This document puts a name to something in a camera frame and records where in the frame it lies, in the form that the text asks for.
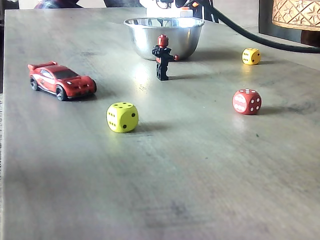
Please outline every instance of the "car windshield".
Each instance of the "car windshield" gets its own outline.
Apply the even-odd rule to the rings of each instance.
[[[70,69],[55,71],[53,74],[57,79],[68,79],[68,78],[74,78],[78,76],[77,73],[75,73]]]

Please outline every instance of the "black toy figure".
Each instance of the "black toy figure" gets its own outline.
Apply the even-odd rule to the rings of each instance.
[[[158,37],[158,44],[152,49],[152,54],[156,56],[156,77],[161,81],[169,80],[167,76],[168,64],[170,61],[177,61],[178,55],[170,55],[171,49],[168,48],[169,38],[161,34]]]

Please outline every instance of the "toy car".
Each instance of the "toy car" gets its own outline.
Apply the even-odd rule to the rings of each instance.
[[[89,76],[80,76],[55,61],[28,64],[27,67],[32,89],[54,94],[59,101],[91,95],[97,91],[95,81]]]

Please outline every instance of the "lamp shade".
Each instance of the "lamp shade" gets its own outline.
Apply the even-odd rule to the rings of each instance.
[[[273,0],[274,25],[320,31],[320,0]]]

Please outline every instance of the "metal bowl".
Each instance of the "metal bowl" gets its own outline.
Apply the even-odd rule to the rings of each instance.
[[[152,49],[161,34],[169,38],[171,55],[180,60],[190,57],[196,50],[205,21],[194,17],[150,18],[138,17],[124,21],[130,29],[131,41],[136,53],[144,59],[156,60]]]

